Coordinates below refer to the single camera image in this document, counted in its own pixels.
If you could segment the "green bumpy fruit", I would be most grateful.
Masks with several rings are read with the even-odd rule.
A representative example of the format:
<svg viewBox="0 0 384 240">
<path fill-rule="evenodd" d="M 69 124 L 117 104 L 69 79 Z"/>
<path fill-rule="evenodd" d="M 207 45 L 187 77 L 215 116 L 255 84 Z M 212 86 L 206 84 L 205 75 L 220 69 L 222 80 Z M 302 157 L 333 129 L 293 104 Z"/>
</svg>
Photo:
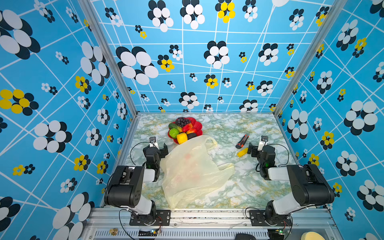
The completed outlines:
<svg viewBox="0 0 384 240">
<path fill-rule="evenodd" d="M 176 139 L 177 135 L 180 133 L 180 131 L 176 128 L 172 128 L 169 130 L 169 136 L 170 138 Z"/>
</svg>

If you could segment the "yellow bell pepper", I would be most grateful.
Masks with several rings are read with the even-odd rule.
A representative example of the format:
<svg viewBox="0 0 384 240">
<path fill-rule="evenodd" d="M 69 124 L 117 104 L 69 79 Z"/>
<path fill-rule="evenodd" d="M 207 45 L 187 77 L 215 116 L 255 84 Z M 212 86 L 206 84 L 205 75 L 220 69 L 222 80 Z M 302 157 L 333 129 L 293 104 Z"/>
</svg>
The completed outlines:
<svg viewBox="0 0 384 240">
<path fill-rule="evenodd" d="M 179 133 L 177 135 L 178 144 L 185 143 L 188 140 L 188 135 L 186 133 Z"/>
</svg>

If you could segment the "translucent cream plastic bag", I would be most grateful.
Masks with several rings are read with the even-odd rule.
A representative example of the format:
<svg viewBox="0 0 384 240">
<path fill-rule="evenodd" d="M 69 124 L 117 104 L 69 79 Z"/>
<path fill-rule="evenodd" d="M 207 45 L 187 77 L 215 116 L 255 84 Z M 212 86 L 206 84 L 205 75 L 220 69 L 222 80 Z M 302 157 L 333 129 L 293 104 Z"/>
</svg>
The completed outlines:
<svg viewBox="0 0 384 240">
<path fill-rule="evenodd" d="M 235 173 L 234 164 L 218 166 L 208 154 L 217 145 L 214 138 L 202 135 L 178 145 L 161 160 L 162 187 L 170 209 L 185 208 L 218 190 Z"/>
</svg>

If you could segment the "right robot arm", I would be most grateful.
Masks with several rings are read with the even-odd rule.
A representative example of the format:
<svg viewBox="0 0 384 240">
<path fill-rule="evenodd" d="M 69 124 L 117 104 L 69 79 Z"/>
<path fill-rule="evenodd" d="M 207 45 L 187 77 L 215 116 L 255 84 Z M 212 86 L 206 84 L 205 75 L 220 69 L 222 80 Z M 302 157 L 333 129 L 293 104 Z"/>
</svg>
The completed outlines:
<svg viewBox="0 0 384 240">
<path fill-rule="evenodd" d="M 266 181 L 290 183 L 291 192 L 267 203 L 265 210 L 254 210 L 252 217 L 264 219 L 266 224 L 280 226 L 289 221 L 290 214 L 307 207 L 333 203 L 335 193 L 316 165 L 275 165 L 275 148 L 261 144 L 249 144 L 248 154 L 257 158 L 256 171 Z"/>
</svg>

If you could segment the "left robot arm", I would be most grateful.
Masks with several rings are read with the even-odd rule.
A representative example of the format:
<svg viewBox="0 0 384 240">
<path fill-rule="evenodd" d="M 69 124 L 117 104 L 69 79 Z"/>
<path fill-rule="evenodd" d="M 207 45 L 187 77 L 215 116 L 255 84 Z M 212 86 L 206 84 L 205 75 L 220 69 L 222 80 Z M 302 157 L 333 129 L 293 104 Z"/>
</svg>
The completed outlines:
<svg viewBox="0 0 384 240">
<path fill-rule="evenodd" d="M 157 210 L 154 201 L 142 195 L 144 183 L 155 183 L 160 175 L 160 162 L 169 154 L 168 146 L 159 149 L 149 143 L 143 149 L 146 162 L 142 166 L 117 166 L 111 175 L 104 195 L 104 203 L 131 212 L 131 226 L 163 225 L 169 210 Z"/>
</svg>

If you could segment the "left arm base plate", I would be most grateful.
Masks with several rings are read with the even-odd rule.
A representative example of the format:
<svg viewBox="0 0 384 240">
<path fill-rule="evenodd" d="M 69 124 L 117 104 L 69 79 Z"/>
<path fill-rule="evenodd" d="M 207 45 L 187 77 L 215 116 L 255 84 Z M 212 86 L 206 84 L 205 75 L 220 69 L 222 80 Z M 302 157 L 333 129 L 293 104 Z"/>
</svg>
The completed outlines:
<svg viewBox="0 0 384 240">
<path fill-rule="evenodd" d="M 149 215 L 137 215 L 132 213 L 130 226 L 169 226 L 171 210 L 156 210 Z"/>
</svg>

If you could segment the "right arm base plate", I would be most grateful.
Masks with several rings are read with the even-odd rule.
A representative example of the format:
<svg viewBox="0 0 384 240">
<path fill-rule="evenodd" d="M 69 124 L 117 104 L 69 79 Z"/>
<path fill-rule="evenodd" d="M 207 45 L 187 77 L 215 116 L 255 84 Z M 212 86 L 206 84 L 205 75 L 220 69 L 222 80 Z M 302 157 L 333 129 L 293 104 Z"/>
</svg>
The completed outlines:
<svg viewBox="0 0 384 240">
<path fill-rule="evenodd" d="M 288 215 L 277 215 L 264 210 L 249 210 L 247 217 L 253 227 L 290 227 L 292 219 Z"/>
</svg>

